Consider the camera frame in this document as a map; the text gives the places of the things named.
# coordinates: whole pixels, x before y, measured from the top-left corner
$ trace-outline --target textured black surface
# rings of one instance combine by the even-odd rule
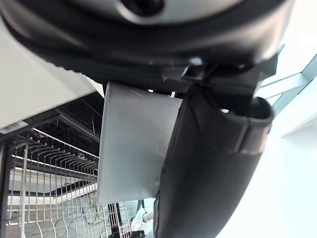
[[[79,72],[94,81],[106,85],[107,82],[116,82],[140,89],[152,89],[160,92],[185,93],[190,83],[176,80],[163,81],[158,67],[154,66],[121,66],[114,64],[101,64],[85,59],[54,58],[50,61],[65,69]]]

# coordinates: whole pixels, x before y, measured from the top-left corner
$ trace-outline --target white wall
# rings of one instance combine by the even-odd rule
[[[270,138],[254,176],[217,238],[317,237],[317,133]]]

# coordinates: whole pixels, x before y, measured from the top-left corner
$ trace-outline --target dishwasher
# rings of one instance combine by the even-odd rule
[[[90,107],[87,100],[70,108]],[[125,202],[96,205],[97,120],[84,125],[67,107],[25,120],[27,127],[2,137],[1,237],[131,237]]]

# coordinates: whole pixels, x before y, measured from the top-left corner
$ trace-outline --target black plastic housing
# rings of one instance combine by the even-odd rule
[[[273,120],[254,98],[244,116],[220,111],[210,90],[194,85],[176,119],[155,205],[156,238],[213,238],[242,198]]]
[[[167,26],[140,26],[101,18],[64,0],[0,0],[12,35],[58,66],[108,81],[161,92],[190,83],[163,81],[164,66],[255,65],[271,58],[294,0],[246,0],[206,19]]]

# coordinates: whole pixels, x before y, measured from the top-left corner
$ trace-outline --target silver circular component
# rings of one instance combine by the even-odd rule
[[[164,7],[153,16],[139,16],[130,11],[121,0],[69,1],[98,15],[128,20],[140,25],[151,25],[199,20],[228,10],[245,0],[164,0]]]

